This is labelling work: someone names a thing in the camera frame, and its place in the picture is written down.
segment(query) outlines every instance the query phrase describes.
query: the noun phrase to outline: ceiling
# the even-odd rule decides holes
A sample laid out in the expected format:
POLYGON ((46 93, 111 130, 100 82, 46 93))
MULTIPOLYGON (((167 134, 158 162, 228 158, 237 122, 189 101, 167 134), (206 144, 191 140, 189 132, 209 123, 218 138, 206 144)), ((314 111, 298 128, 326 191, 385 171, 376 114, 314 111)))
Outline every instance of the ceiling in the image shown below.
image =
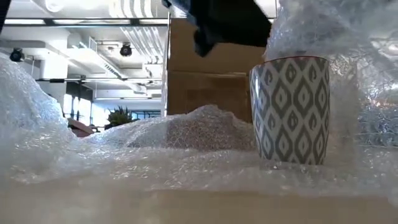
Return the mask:
MULTIPOLYGON (((111 18, 111 17, 159 17, 167 18, 169 11, 161 0, 12 0, 7 17, 32 18, 111 18)), ((124 78, 158 78, 147 82, 148 89, 160 91, 161 73, 158 68, 143 67, 147 63, 162 63, 167 38, 166 27, 127 28, 86 27, 86 28, 16 28, 7 27, 0 36, 7 40, 41 40, 66 55, 73 63, 68 66, 68 78, 84 75, 87 78, 116 78, 104 69, 111 65, 124 78), (78 34, 82 39, 96 41, 96 52, 89 49, 65 49, 61 39, 78 34), (132 55, 122 57, 119 53, 123 43, 131 43, 132 55)), ((85 85, 97 90, 129 90, 137 82, 89 82, 85 85)))

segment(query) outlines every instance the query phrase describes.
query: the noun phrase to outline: bubble wrap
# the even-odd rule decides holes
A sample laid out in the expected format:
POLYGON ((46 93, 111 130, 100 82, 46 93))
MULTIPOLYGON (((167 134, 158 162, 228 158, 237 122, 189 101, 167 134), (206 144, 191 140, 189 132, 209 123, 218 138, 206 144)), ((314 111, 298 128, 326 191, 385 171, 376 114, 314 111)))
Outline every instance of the bubble wrap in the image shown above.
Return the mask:
POLYGON ((312 55, 377 60, 379 47, 398 38, 398 3, 375 0, 279 0, 266 60, 312 55))
POLYGON ((73 177, 107 181, 111 189, 380 195, 393 202, 398 194, 398 152, 389 132, 396 113, 363 98, 358 72, 332 79, 326 164, 302 166, 260 160, 252 125, 215 106, 78 139, 59 105, 17 64, 0 58, 0 188, 73 177))

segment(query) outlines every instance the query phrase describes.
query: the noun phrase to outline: white wall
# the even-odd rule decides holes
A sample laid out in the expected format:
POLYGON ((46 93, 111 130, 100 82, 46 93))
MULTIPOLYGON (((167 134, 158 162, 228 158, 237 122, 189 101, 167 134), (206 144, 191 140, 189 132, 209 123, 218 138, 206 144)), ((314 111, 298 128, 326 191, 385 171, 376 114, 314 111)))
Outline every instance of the white wall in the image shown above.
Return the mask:
POLYGON ((19 65, 34 79, 40 78, 40 61, 34 61, 34 66, 32 66, 32 60, 26 60, 25 62, 19 63, 19 65))

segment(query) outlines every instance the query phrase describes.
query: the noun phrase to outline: ceiling duct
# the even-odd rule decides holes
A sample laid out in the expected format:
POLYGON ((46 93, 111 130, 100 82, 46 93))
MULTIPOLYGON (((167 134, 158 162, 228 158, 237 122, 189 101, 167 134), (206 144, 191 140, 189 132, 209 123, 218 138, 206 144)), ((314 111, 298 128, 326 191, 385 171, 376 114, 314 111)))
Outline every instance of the ceiling duct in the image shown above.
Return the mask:
POLYGON ((89 36, 83 37, 79 34, 70 34, 68 37, 68 48, 73 50, 80 50, 80 49, 92 50, 93 55, 96 56, 95 59, 97 59, 93 60, 95 64, 105 69, 108 73, 116 76, 118 79, 120 79, 123 82, 124 85, 134 90, 135 93, 146 94, 147 90, 145 86, 123 81, 123 78, 128 78, 128 77, 123 75, 120 69, 113 62, 109 61, 104 55, 98 52, 97 43, 92 37, 89 36))
POLYGON ((142 69, 149 72, 151 77, 162 77, 163 65, 158 64, 143 64, 142 69))

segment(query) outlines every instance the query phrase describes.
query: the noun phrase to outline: cup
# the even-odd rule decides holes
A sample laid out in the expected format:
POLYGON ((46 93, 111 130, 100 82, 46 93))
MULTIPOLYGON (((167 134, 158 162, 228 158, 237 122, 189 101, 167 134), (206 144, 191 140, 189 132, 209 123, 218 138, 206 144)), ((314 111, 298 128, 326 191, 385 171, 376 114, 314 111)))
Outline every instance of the cup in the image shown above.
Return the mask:
POLYGON ((254 132, 262 158, 323 164, 329 135, 329 63, 320 57, 287 57, 250 73, 254 132))

